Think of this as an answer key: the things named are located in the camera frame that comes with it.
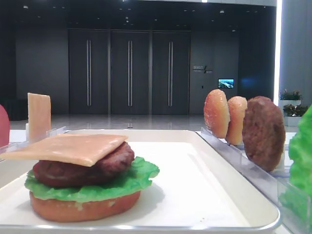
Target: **door handle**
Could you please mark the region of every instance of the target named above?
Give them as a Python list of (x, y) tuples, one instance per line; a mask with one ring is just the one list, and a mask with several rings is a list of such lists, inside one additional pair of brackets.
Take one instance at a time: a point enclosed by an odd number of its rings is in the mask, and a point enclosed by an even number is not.
[(170, 86), (170, 106), (172, 106), (173, 86), (174, 86), (174, 43), (171, 42), (171, 86)]
[(90, 106), (90, 61), (89, 61), (89, 40), (87, 40), (87, 106)]
[(89, 105), (92, 106), (92, 41), (89, 40)]
[(170, 83), (171, 83), (171, 42), (169, 42), (169, 53), (168, 53), (168, 106), (170, 107)]
[(130, 90), (131, 90), (131, 96), (130, 96), (130, 106), (133, 104), (133, 46), (132, 41), (130, 41), (130, 70), (131, 70), (131, 76), (130, 76)]
[(131, 55), (130, 55), (130, 41), (128, 41), (128, 106), (130, 107), (130, 105), (131, 105), (131, 101), (130, 101), (130, 83), (131, 83), (131, 81), (130, 81), (130, 58), (131, 57)]

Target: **potted plant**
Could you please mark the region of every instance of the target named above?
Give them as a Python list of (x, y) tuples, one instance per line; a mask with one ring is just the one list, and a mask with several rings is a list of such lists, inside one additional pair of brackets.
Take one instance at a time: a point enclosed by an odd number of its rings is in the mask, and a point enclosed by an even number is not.
[(298, 105), (294, 106), (291, 104), (284, 106), (284, 118), (285, 118), (285, 125), (286, 126), (297, 126), (301, 117), (306, 113), (308, 110), (307, 106)]
[(286, 105), (298, 106), (301, 104), (302, 96), (298, 90), (294, 90), (292, 93), (289, 93), (287, 89), (279, 94), (278, 106), (283, 112), (283, 108)]

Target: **floor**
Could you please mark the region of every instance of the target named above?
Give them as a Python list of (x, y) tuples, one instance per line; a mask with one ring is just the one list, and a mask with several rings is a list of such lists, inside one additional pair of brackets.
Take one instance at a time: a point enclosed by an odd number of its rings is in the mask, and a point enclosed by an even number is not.
[[(25, 129), (26, 120), (12, 121), (12, 130)], [(203, 115), (53, 115), (52, 128), (76, 129), (174, 129), (199, 131), (205, 126)], [(286, 132), (297, 127), (286, 126)]]

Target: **wall sign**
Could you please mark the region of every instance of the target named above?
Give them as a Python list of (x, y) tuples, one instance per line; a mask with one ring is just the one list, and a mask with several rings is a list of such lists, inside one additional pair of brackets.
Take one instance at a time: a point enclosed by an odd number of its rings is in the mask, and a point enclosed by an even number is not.
[(207, 70), (207, 66), (193, 66), (193, 72), (203, 72), (204, 74), (212, 74), (212, 70)]

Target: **door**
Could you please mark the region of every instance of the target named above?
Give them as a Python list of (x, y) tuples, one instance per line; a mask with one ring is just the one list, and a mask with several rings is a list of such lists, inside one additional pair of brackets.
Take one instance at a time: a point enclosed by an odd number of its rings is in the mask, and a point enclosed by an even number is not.
[(148, 114), (149, 36), (112, 32), (112, 114)]
[(188, 33), (153, 34), (153, 114), (188, 114)]
[(70, 113), (107, 114), (107, 32), (71, 30)]

